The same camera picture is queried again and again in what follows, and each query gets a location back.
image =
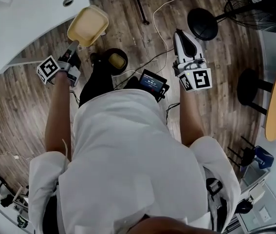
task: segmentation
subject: white shirt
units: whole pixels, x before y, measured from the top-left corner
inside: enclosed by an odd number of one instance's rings
[[[73,133],[67,169],[59,152],[31,161],[29,217],[37,233],[57,181],[60,233],[125,233],[144,214],[208,228],[203,167],[223,183],[232,217],[240,188],[222,148],[207,136],[190,148],[176,141],[151,94],[127,89],[94,98],[78,110]]]

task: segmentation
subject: fan base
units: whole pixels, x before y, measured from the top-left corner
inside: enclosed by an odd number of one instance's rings
[[[205,9],[191,10],[187,15],[187,24],[193,35],[204,41],[212,40],[218,34],[215,17]]]

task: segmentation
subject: screen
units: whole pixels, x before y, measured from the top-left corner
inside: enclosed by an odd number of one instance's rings
[[[144,74],[142,79],[140,80],[140,84],[159,93],[164,83],[151,76]]]

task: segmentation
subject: beige tray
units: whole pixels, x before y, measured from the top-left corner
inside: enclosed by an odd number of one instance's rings
[[[90,5],[75,17],[68,30],[68,37],[84,47],[92,45],[109,25],[108,14]]]

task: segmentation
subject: black pants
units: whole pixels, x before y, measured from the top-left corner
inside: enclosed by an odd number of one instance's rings
[[[139,88],[138,84],[139,84],[138,78],[132,77],[128,81],[124,89],[128,89],[128,88],[138,89]],[[96,65],[95,63],[90,79],[85,84],[80,94],[79,107],[81,107],[81,105],[83,105],[87,101],[97,96],[111,92],[113,90],[114,88],[113,88],[112,76],[110,75],[110,72],[107,70],[106,67],[103,67],[103,65]]]

